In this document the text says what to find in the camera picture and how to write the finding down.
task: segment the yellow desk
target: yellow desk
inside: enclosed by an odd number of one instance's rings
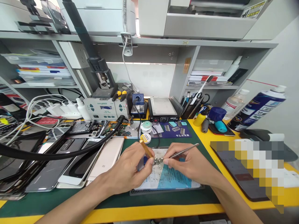
[[[211,155],[212,159],[222,172],[222,174],[229,180],[232,186],[243,197],[245,202],[252,209],[267,209],[274,208],[271,201],[265,202],[251,202],[249,201],[243,192],[239,189],[236,182],[233,180],[227,169],[224,167],[218,156],[210,147],[211,141],[233,141],[239,138],[236,133],[235,137],[214,135],[212,132],[202,133],[199,127],[193,125],[193,120],[189,120],[193,130],[200,138],[201,142]],[[285,163],[285,168],[288,170],[294,170],[288,163]],[[284,191],[285,194],[285,206],[299,206],[299,188],[288,188]],[[0,201],[0,207],[3,206],[5,201]],[[83,221],[83,223],[102,223],[102,222],[116,222],[116,221],[130,221],[152,218],[164,218],[164,217],[177,217],[177,216],[190,216],[190,215],[202,215],[211,213],[223,213],[224,209],[220,204],[193,204],[193,205],[152,205],[152,206],[140,206],[140,207],[126,207],[126,208],[104,208],[93,210]],[[26,216],[26,217],[14,217],[14,218],[1,218],[0,223],[34,223],[42,215]]]
[[[246,198],[244,193],[238,187],[237,183],[234,181],[230,173],[227,171],[225,166],[222,164],[221,160],[218,158],[214,150],[210,147],[211,141],[233,141],[235,139],[240,138],[238,132],[234,132],[236,136],[220,136],[214,135],[210,130],[207,133],[202,133],[200,127],[196,127],[193,125],[193,120],[188,120],[191,124],[193,130],[205,146],[208,153],[213,158],[214,162],[218,166],[219,170],[222,174],[228,179],[231,185],[237,190],[237,192],[242,196],[244,201],[250,206],[252,209],[266,209],[266,208],[275,208],[271,201],[264,201],[264,202],[252,202]],[[299,173],[295,168],[293,168],[290,164],[284,163],[284,167],[287,170],[293,170]],[[299,188],[285,188],[284,189],[284,206],[299,206]],[[218,211],[217,209],[214,210],[215,213],[224,212],[223,208],[221,207]]]

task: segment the hand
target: hand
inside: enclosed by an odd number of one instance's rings
[[[108,196],[128,192],[139,187],[143,181],[151,174],[154,158],[149,158],[140,171],[137,166],[141,158],[143,158],[145,150],[139,142],[135,142],[126,148],[114,166],[106,173],[101,174],[99,184],[104,184],[108,192]]]
[[[195,147],[183,153],[181,157],[185,158],[185,162],[180,162],[178,158],[169,159],[173,154],[189,148],[192,144],[188,143],[171,143],[166,154],[163,157],[164,164],[169,168],[180,171],[186,177],[206,185],[214,185],[215,180],[220,174]]]

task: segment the cable clip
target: cable clip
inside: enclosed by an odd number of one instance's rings
[[[132,37],[131,34],[128,32],[121,32],[122,44],[123,46],[126,45],[124,50],[124,55],[129,57],[133,55],[133,45],[132,45]]]

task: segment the workbench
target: workbench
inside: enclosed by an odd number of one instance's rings
[[[160,146],[169,146],[172,142],[199,143],[198,149],[201,153],[229,180],[252,209],[274,208],[271,201],[249,201],[210,147],[210,141],[233,141],[240,138],[238,133],[234,137],[214,135],[210,130],[208,133],[202,133],[200,127],[193,125],[193,120],[188,120],[187,126],[192,135],[191,138],[162,138]],[[135,141],[136,139],[126,139],[122,152]],[[149,146],[155,147],[157,143],[158,139],[152,139]],[[284,167],[299,173],[288,163],[285,163]],[[78,191],[79,189],[55,189],[52,192],[29,193],[20,201],[0,201],[0,223],[34,223]],[[299,188],[284,190],[284,206],[299,206]],[[224,209],[209,186],[200,190],[139,196],[130,196],[127,192],[114,195],[103,201],[85,218],[83,223],[130,221],[222,212]]]

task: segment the wall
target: wall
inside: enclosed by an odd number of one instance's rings
[[[175,64],[126,63],[130,79],[144,96],[168,97]],[[124,63],[108,62],[115,82],[130,82]]]
[[[262,128],[273,133],[284,133],[285,143],[299,155],[298,40],[299,16],[271,41],[279,43],[279,45],[249,78],[253,81],[247,80],[242,88],[250,90],[247,97],[247,102],[249,102],[261,90],[271,89],[272,86],[267,84],[287,86],[288,99],[250,128]]]

